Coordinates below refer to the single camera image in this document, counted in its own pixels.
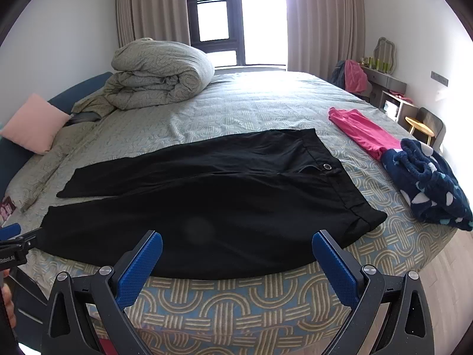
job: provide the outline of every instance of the metal screw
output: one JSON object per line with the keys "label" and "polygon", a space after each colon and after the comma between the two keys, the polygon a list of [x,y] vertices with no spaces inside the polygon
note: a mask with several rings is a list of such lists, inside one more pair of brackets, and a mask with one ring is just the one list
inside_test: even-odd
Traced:
{"label": "metal screw", "polygon": [[365,271],[365,274],[374,275],[376,273],[376,268],[372,265],[365,265],[363,271]]}
{"label": "metal screw", "polygon": [[409,271],[409,277],[412,279],[412,280],[417,280],[419,278],[419,274],[415,271]]}
{"label": "metal screw", "polygon": [[108,275],[110,272],[112,272],[112,268],[109,265],[106,265],[105,267],[102,267],[99,270],[99,273],[101,275]]}
{"label": "metal screw", "polygon": [[58,277],[57,277],[57,280],[62,282],[63,280],[66,280],[67,279],[67,273],[66,272],[61,272]]}

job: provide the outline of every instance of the chair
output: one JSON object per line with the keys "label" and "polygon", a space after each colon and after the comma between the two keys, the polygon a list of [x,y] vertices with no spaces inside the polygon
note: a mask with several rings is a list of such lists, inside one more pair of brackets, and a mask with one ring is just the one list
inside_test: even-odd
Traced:
{"label": "chair", "polygon": [[[434,137],[431,141],[431,147],[439,152],[440,145],[443,142],[446,132],[446,127],[443,121],[426,108],[420,108],[415,118],[416,120],[424,123],[432,130],[432,132],[434,132]],[[415,130],[413,136],[417,140],[427,144],[428,137],[424,133]]]}

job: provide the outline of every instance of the blue headboard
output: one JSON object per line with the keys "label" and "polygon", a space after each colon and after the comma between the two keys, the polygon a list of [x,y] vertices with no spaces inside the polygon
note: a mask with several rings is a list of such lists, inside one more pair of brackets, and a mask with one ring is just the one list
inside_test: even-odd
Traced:
{"label": "blue headboard", "polygon": [[[77,101],[103,87],[111,75],[111,72],[107,72],[83,81],[60,93],[49,100],[49,102],[61,111],[70,114],[72,107]],[[32,155],[33,152],[5,138],[0,138],[0,201],[4,197],[7,186],[13,176],[16,175]]]}

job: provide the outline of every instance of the beige curtain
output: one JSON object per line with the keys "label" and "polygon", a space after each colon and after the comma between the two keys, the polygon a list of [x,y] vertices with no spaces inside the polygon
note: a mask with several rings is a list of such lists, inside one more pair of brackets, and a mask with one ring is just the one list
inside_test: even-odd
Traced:
{"label": "beige curtain", "polygon": [[363,0],[287,0],[288,70],[327,80],[339,60],[365,51]]}
{"label": "beige curtain", "polygon": [[142,37],[191,44],[187,0],[116,0],[120,46]]}

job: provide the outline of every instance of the blue textured pad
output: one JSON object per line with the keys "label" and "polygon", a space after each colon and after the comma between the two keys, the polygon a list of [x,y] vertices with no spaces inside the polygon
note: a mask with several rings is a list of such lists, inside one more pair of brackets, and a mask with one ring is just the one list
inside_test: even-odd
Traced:
{"label": "blue textured pad", "polygon": [[115,300],[121,309],[134,304],[162,252],[163,240],[156,232],[148,239],[118,281]]}
{"label": "blue textured pad", "polygon": [[7,241],[21,234],[21,227],[18,223],[0,228],[0,241]]}
{"label": "blue textured pad", "polygon": [[321,233],[312,238],[312,252],[340,303],[355,308],[359,302],[357,281]]}

